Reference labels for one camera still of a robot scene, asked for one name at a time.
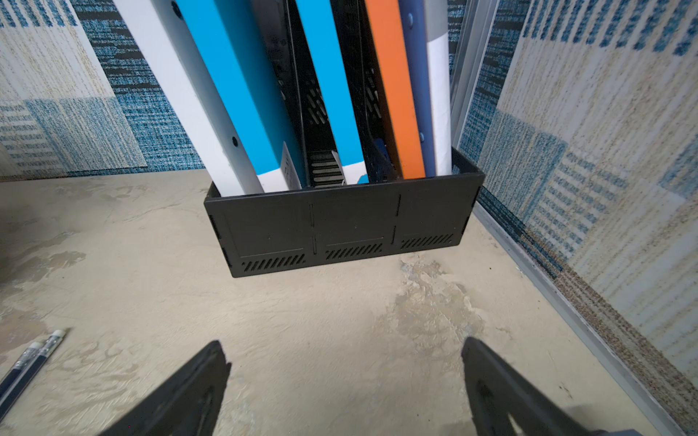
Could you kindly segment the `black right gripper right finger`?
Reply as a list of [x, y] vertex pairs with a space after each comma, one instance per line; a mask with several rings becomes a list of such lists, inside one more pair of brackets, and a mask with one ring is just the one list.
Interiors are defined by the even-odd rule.
[[469, 407], [479, 435], [590, 435], [486, 343], [465, 339], [461, 352]]

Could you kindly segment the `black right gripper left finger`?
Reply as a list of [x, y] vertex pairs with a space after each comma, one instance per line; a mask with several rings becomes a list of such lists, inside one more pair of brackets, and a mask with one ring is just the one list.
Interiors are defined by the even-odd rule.
[[103, 435], [212, 435], [232, 363], [219, 341], [192, 359]]

